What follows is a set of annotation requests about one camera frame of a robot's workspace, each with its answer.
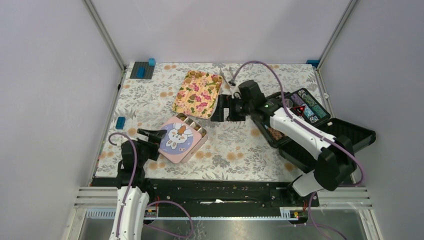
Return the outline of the silver metal tongs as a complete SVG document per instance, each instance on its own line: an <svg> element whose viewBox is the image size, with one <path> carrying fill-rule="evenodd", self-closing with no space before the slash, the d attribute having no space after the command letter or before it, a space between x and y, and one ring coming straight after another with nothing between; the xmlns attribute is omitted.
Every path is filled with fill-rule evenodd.
<svg viewBox="0 0 424 240"><path fill-rule="evenodd" d="M226 86L228 89L233 92L236 81L234 80L234 72L233 68L231 66L228 67L226 71L224 71L222 68L219 69L219 74L221 75L222 79L225 81Z"/></svg>

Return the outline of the silver tin lid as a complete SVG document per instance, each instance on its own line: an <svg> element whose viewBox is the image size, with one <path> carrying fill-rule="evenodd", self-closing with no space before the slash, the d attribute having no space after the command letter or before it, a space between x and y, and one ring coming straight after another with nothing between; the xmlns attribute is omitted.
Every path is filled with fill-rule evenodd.
<svg viewBox="0 0 424 240"><path fill-rule="evenodd" d="M162 126L162 130L166 130L167 133L160 142L159 153L161 153L166 159L174 164L181 164L180 151L177 150L177 144L185 142L185 137L181 136L178 130L175 128L175 123L179 123L179 119L176 116L171 117Z"/></svg>

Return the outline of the compartmented metal chocolate tin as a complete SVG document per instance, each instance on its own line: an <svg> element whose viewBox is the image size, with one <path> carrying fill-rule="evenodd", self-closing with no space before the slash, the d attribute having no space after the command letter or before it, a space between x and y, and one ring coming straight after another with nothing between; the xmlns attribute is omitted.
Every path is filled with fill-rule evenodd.
<svg viewBox="0 0 424 240"><path fill-rule="evenodd" d="M178 118L178 124L175 123L174 127L182 137L185 137L185 141L181 142L181 139L176 148L180 151L180 163L183 164L188 162L208 140L208 135L203 126L184 113L178 113L175 117Z"/></svg>

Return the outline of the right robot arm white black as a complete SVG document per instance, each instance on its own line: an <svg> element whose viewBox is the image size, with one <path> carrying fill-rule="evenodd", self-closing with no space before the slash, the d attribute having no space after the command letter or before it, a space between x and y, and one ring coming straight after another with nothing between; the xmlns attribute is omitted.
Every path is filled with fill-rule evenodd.
<svg viewBox="0 0 424 240"><path fill-rule="evenodd" d="M349 138L312 126L289 110L284 98L280 102L267 99L254 80L238 84L231 95L220 94L210 120L241 122L246 116L282 132L315 159L315 169L294 180L286 193L293 206L301 205L313 192L334 191L359 167Z"/></svg>

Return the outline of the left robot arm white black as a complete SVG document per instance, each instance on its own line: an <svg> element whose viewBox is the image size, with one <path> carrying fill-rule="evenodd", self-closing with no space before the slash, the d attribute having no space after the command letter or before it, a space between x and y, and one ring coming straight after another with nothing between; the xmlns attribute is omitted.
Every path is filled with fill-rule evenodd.
<svg viewBox="0 0 424 240"><path fill-rule="evenodd" d="M145 179L144 165L148 160L158 159L161 140L167 131L139 128L137 133L146 136L147 140L133 140L122 132L108 136L108 142L113 146L117 145L113 136L126 139L120 145L122 160L118 163L115 178L117 204L110 240L139 240L146 207L155 200L155 192Z"/></svg>

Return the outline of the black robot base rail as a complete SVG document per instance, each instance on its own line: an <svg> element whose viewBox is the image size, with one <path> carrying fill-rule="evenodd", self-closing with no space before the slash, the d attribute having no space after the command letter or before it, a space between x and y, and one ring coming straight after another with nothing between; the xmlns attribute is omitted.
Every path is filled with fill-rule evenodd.
<svg viewBox="0 0 424 240"><path fill-rule="evenodd" d="M298 195L288 182L149 179L141 189L159 217L267 218L281 208L305 212L318 207L317 196Z"/></svg>

